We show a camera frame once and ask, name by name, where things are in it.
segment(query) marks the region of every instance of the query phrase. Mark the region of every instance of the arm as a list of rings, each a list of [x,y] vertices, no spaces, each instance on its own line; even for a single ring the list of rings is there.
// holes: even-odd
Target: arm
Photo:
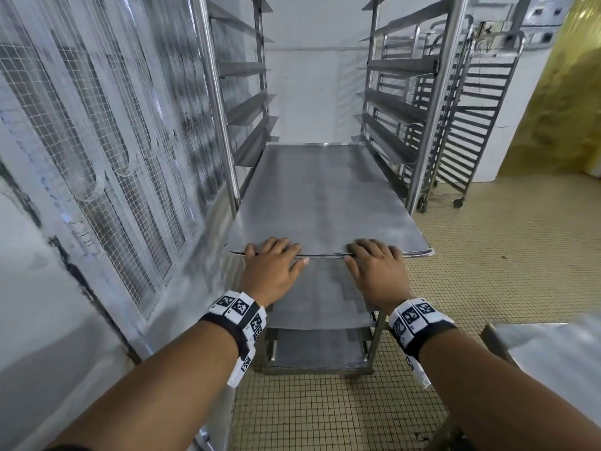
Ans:
[[[269,239],[246,247],[239,291],[267,307],[281,298],[308,262],[290,263],[301,246]],[[238,358],[232,336],[199,322],[128,373],[52,443],[93,451],[185,450],[206,421]]]
[[[360,239],[345,257],[365,299],[390,314],[413,298],[403,254]],[[601,429],[535,379],[457,329],[435,335],[419,362],[466,436],[482,450],[599,450]]]

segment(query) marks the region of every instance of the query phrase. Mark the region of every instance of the forearm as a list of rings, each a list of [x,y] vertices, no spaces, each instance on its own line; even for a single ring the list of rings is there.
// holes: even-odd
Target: forearm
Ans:
[[[93,451],[185,450],[238,357],[236,342],[208,322],[192,326],[94,402],[52,445]]]
[[[461,331],[434,336],[419,361],[478,449],[599,449],[601,429],[592,421]]]

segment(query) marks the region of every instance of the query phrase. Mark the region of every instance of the tiled floor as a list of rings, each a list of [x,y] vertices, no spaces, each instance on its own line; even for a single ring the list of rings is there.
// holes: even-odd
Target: tiled floor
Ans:
[[[415,293],[476,336],[489,321],[570,320],[599,307],[601,182],[584,175],[474,184],[465,206],[438,197],[416,220],[436,249],[409,261]],[[388,333],[375,373],[249,373],[236,398],[231,450],[422,449],[445,417]]]

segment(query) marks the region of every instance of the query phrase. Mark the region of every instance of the hand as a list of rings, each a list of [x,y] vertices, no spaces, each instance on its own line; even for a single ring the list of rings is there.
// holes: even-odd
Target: hand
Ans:
[[[397,247],[375,239],[358,239],[349,249],[355,257],[347,255],[344,262],[367,301],[390,315],[403,301],[415,297],[403,253]]]
[[[239,291],[248,294],[263,307],[281,299],[309,263],[309,258],[304,258],[290,267],[300,251],[301,244],[290,246],[288,238],[270,237],[258,255],[254,244],[249,243],[244,250],[246,269],[242,273]]]

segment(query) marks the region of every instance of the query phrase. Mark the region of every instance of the finger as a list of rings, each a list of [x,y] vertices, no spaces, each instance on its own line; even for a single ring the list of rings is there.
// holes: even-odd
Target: finger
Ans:
[[[296,281],[296,279],[301,274],[302,270],[307,264],[309,264],[309,258],[303,258],[301,260],[298,260],[292,265],[292,267],[290,268],[290,277],[292,278],[292,283]]]
[[[289,246],[289,244],[290,244],[290,239],[288,237],[279,239],[274,244],[274,246],[272,247],[272,249],[270,251],[275,252],[275,253],[282,253],[284,250],[286,250],[286,248]]]
[[[372,255],[372,257],[374,258],[383,258],[384,257],[384,253],[382,253],[382,250],[380,250],[380,248],[372,241],[368,241],[367,239],[359,239],[357,241],[357,243],[363,247],[365,247],[365,249],[369,252],[370,255]]]
[[[270,237],[267,239],[261,247],[260,253],[267,253],[269,250],[271,250],[276,242],[278,242],[278,240],[275,237]]]
[[[350,275],[353,276],[355,282],[359,281],[359,277],[361,276],[361,270],[359,269],[357,261],[355,261],[355,259],[352,256],[347,255],[344,257],[344,263],[346,264],[346,267],[349,268]]]
[[[284,254],[288,257],[290,261],[292,261],[298,255],[298,253],[301,252],[301,248],[302,247],[300,243],[292,244],[288,247],[288,250],[286,250]]]
[[[350,243],[349,251],[352,254],[354,254],[359,260],[367,260],[372,257],[370,253],[358,243]]]
[[[378,246],[378,248],[380,249],[380,251],[382,252],[382,254],[384,256],[390,256],[390,257],[393,256],[393,254],[390,252],[390,249],[384,242],[380,242],[377,239],[370,239],[370,241],[372,241],[373,243],[375,243]]]
[[[244,249],[244,259],[248,261],[249,259],[254,258],[256,253],[257,248],[255,247],[255,244],[249,243]]]
[[[396,261],[402,261],[403,260],[403,252],[401,251],[401,249],[397,246],[391,245],[390,246],[390,251],[394,256],[394,259],[396,259]]]

